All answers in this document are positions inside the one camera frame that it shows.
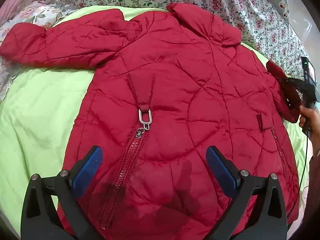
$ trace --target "silver screw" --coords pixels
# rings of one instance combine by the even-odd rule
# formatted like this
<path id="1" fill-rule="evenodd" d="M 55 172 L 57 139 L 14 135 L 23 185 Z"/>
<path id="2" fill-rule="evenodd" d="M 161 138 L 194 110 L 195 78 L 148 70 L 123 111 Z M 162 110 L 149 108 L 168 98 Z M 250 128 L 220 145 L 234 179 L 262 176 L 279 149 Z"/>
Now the silver screw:
<path id="1" fill-rule="evenodd" d="M 39 174 L 33 174 L 33 175 L 31 176 L 31 179 L 32 179 L 32 180 L 36 180 L 36 179 L 38 179 L 38 177 L 39 177 Z"/>
<path id="2" fill-rule="evenodd" d="M 61 177 L 65 177 L 67 175 L 68 175 L 68 171 L 67 170 L 60 171 L 60 176 Z"/>
<path id="3" fill-rule="evenodd" d="M 278 179 L 278 176 L 276 174 L 274 174 L 274 173 L 271 173 L 270 177 L 271 177 L 271 179 Z"/>
<path id="4" fill-rule="evenodd" d="M 246 171 L 246 170 L 240 171 L 240 174 L 241 174 L 242 176 L 244 176 L 244 177 L 248 177 L 248 176 L 249 176 L 249 172 Z"/>

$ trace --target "blue gripper pad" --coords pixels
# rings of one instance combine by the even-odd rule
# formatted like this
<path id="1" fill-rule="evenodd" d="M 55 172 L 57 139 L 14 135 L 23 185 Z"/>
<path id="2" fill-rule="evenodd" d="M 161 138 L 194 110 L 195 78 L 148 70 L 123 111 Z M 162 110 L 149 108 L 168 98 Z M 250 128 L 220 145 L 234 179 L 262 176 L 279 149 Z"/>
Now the blue gripper pad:
<path id="1" fill-rule="evenodd" d="M 237 193 L 236 179 L 231 175 L 230 171 L 220 159 L 218 154 L 212 147 L 206 152 L 207 163 L 213 172 L 215 178 L 219 182 L 221 189 L 227 197 L 234 198 Z"/>
<path id="2" fill-rule="evenodd" d="M 102 163 L 102 149 L 97 147 L 72 181 L 72 196 L 79 198 L 86 192 Z"/>

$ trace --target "red zipper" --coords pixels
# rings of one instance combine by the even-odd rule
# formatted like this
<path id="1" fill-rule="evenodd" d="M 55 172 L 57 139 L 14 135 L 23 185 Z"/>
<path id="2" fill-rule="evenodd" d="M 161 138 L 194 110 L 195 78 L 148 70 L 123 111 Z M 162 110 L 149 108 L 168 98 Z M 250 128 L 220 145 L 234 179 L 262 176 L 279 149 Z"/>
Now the red zipper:
<path id="1" fill-rule="evenodd" d="M 137 133 L 133 139 L 133 141 L 131 142 L 128 151 L 126 153 L 125 159 L 124 159 L 124 163 L 121 167 L 121 171 L 116 179 L 115 182 L 115 190 L 116 192 L 114 192 L 114 197 L 111 200 L 111 204 L 110 204 L 110 208 L 108 208 L 109 212 L 104 212 L 102 218 L 101 218 L 101 222 L 100 222 L 100 227 L 102 229 L 106 229 L 107 223 L 108 223 L 108 219 L 111 217 L 112 212 L 113 212 L 113 208 L 115 206 L 116 203 L 116 199 L 118 196 L 118 193 L 124 183 L 124 178 L 128 172 L 128 169 L 130 167 L 130 164 L 132 163 L 132 160 L 134 159 L 134 157 L 136 156 L 137 150 L 139 149 L 139 145 L 140 145 L 140 141 L 142 138 L 143 133 L 145 132 L 144 128 L 139 128 L 137 130 Z"/>
<path id="2" fill-rule="evenodd" d="M 280 145 L 279 139 L 278 139 L 278 137 L 276 136 L 276 133 L 275 133 L 275 130 L 273 129 L 273 127 L 271 128 L 271 132 L 272 132 L 273 138 L 275 139 L 275 142 L 276 142 L 276 145 L 277 145 L 277 149 L 278 149 L 278 152 L 279 152 L 279 155 L 280 155 L 280 159 L 281 159 L 281 163 L 282 163 L 282 168 L 283 168 L 284 177 L 286 178 L 281 145 Z"/>

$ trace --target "green bed sheet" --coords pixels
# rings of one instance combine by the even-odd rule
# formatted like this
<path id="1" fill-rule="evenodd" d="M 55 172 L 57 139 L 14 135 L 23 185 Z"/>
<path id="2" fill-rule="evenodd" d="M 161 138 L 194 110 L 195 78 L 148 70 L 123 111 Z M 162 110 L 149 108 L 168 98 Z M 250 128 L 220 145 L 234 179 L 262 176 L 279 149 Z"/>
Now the green bed sheet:
<path id="1" fill-rule="evenodd" d="M 160 10 L 92 6 L 78 10 L 63 21 L 112 8 L 119 8 L 125 20 L 145 11 Z M 268 60 L 255 53 L 265 65 Z M 19 235 L 21 210 L 30 176 L 34 173 L 41 177 L 56 176 L 61 170 L 74 120 L 92 78 L 92 71 L 25 68 L 0 103 L 0 209 Z M 285 122 L 285 126 L 301 177 L 305 136 L 298 124 Z"/>

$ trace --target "tiled floor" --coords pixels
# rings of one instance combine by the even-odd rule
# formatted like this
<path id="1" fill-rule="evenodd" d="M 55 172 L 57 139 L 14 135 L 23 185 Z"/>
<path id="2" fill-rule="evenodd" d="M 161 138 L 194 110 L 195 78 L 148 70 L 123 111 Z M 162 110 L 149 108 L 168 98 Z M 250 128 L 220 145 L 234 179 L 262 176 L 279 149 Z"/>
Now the tiled floor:
<path id="1" fill-rule="evenodd" d="M 290 24 L 303 45 L 320 80 L 320 32 L 301 0 L 289 0 Z"/>

